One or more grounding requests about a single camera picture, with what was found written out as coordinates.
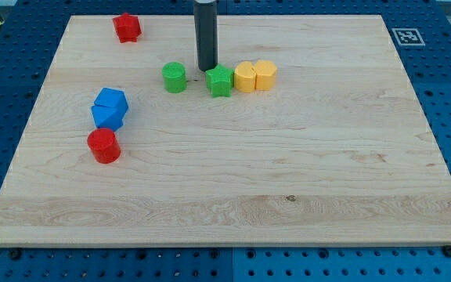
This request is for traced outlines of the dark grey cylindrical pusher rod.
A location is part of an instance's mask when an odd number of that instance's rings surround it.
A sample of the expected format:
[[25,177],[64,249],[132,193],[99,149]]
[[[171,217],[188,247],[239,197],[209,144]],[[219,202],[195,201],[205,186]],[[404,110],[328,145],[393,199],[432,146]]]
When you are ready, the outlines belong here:
[[198,67],[208,71],[218,64],[217,1],[194,0],[193,13]]

